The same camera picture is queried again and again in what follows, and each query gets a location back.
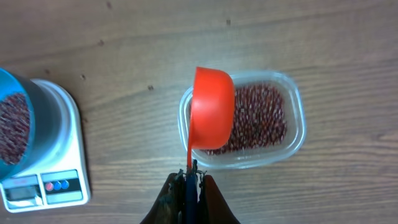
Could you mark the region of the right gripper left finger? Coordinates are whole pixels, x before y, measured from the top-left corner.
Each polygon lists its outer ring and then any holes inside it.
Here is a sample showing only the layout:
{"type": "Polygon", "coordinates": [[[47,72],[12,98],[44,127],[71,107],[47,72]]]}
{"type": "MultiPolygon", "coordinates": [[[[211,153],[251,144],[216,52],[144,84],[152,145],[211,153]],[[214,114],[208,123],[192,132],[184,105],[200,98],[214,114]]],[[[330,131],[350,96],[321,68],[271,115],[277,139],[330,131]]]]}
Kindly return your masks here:
{"type": "Polygon", "coordinates": [[[170,173],[141,224],[183,223],[185,178],[183,170],[170,173]]]}

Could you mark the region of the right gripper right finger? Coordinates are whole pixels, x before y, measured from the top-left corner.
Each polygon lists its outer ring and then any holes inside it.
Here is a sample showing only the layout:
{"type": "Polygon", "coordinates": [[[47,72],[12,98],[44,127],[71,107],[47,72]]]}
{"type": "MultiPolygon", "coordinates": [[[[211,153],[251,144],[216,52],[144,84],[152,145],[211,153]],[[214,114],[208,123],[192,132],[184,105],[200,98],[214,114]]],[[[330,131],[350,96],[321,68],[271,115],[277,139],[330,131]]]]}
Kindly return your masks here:
{"type": "Polygon", "coordinates": [[[240,224],[211,175],[205,175],[201,183],[197,223],[240,224]]]}

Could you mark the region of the red scoop blue handle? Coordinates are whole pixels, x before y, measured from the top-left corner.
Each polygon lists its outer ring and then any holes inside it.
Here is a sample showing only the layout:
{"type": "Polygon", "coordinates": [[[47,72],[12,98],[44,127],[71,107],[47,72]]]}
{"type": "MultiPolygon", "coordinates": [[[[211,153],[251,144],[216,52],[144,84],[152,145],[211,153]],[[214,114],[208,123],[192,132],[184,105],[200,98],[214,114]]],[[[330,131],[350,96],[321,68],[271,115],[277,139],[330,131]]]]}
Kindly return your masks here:
{"type": "Polygon", "coordinates": [[[197,219],[197,175],[192,150],[214,150],[223,146],[232,130],[233,115],[234,84],[231,77],[221,70],[196,68],[187,144],[186,223],[195,223],[197,219]]]}

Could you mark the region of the white digital kitchen scale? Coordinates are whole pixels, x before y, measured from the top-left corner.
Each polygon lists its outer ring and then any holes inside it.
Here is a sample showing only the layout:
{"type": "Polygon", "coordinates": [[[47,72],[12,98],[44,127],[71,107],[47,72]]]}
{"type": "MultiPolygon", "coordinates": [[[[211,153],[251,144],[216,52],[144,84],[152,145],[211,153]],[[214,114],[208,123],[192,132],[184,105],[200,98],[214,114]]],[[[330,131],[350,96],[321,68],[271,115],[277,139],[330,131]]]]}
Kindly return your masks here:
{"type": "Polygon", "coordinates": [[[60,114],[49,152],[26,170],[1,182],[8,212],[21,213],[86,204],[91,197],[80,114],[72,96],[59,85],[33,79],[60,114]]]}

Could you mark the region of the blue bowl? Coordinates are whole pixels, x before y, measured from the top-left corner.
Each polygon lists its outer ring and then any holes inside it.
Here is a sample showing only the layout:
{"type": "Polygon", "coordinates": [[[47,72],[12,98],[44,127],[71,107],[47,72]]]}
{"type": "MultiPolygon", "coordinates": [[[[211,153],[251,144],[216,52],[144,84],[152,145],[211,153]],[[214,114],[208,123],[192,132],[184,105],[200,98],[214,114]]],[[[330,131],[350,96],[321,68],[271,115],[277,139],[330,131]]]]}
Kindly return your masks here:
{"type": "Polygon", "coordinates": [[[50,154],[61,113],[51,92],[1,69],[1,180],[50,154]]]}

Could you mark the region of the red beans in bowl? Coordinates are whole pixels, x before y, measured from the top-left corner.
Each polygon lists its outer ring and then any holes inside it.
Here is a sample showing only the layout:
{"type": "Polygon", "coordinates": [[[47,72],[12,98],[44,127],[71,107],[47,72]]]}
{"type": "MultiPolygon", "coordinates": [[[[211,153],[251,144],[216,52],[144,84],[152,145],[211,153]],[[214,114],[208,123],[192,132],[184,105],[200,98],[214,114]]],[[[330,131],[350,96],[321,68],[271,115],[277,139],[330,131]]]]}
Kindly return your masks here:
{"type": "Polygon", "coordinates": [[[1,101],[1,159],[7,165],[20,162],[29,144],[30,111],[22,93],[1,101]]]}

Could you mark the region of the red beans in container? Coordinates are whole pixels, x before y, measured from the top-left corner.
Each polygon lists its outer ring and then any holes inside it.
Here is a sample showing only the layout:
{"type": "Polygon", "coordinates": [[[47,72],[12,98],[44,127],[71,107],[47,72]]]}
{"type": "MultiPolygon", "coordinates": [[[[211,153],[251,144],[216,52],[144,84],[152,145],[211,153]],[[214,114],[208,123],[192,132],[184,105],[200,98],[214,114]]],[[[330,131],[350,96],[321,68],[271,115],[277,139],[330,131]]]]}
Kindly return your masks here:
{"type": "Polygon", "coordinates": [[[224,146],[204,150],[209,156],[280,144],[287,132],[284,97],[267,83],[242,85],[235,91],[233,128],[224,146]]]}

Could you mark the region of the clear plastic bean container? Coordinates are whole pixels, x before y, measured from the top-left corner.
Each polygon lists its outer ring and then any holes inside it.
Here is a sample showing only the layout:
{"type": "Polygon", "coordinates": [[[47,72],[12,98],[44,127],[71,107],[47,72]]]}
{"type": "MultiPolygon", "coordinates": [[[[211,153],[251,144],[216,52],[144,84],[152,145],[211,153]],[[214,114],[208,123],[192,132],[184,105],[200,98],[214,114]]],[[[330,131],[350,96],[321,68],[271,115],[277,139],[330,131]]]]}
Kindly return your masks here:
{"type": "MultiPolygon", "coordinates": [[[[242,85],[267,83],[276,87],[284,97],[287,132],[284,140],[275,146],[258,147],[245,151],[209,156],[207,149],[193,149],[192,161],[211,169],[244,169],[270,164],[293,155],[302,146],[306,135],[305,116],[300,93],[295,82],[287,75],[275,71],[242,71],[229,75],[236,88],[242,85]]],[[[183,147],[187,151],[190,110],[193,96],[191,86],[182,96],[179,106],[178,129],[183,147]]]]}

